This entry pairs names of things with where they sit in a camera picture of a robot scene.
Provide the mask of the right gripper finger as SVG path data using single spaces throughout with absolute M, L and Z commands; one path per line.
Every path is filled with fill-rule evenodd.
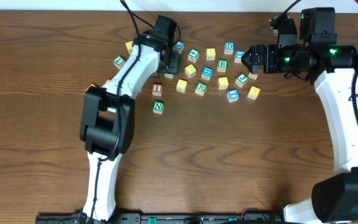
M 241 62 L 252 62 L 252 51 L 248 50 L 242 57 Z
M 260 65 L 253 65 L 252 63 L 244 62 L 243 63 L 250 73 L 252 74 L 258 74 L 260 73 Z

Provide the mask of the green R block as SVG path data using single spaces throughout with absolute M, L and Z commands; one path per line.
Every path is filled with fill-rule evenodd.
M 207 90 L 207 89 L 208 89 L 207 84 L 202 83 L 202 82 L 199 82 L 199 83 L 196 85 L 195 93 L 198 94 L 198 95 L 203 96 L 203 95 L 206 93 L 206 90 Z

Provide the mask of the green N block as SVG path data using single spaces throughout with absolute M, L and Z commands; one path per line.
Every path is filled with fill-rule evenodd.
M 162 101 L 155 101 L 153 104 L 153 112 L 156 114 L 162 114 L 164 110 L 164 102 Z

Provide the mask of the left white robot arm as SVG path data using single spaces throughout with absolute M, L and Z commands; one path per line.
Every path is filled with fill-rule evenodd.
M 134 135 L 135 99 L 155 72 L 178 68 L 177 34 L 147 30 L 134 39 L 120 71 L 85 93 L 80 139 L 89 160 L 89 185 L 81 223 L 107 223 L 114 215 L 117 170 Z

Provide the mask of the red E block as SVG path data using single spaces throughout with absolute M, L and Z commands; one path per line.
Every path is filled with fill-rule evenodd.
M 169 79 L 173 79 L 174 75 L 173 74 L 169 74 L 169 73 L 164 73 L 164 77 L 165 78 L 169 78 Z

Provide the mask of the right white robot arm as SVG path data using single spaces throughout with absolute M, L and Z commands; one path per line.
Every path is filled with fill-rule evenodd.
M 358 222 L 358 55 L 352 45 L 252 46 L 241 58 L 250 72 L 307 72 L 326 114 L 334 176 L 314 185 L 311 198 L 283 208 L 292 223 Z

